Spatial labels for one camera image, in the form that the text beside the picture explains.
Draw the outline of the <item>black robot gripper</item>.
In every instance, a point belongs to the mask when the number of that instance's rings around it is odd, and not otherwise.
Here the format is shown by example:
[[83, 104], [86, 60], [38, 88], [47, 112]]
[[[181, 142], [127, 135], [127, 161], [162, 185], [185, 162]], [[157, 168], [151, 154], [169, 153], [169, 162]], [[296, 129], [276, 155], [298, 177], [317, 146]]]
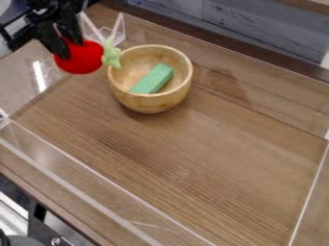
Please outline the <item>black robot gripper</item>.
[[62, 59], [70, 58], [64, 39], [83, 44], [78, 13], [83, 0], [0, 0], [0, 40], [18, 50], [30, 40], [39, 40]]

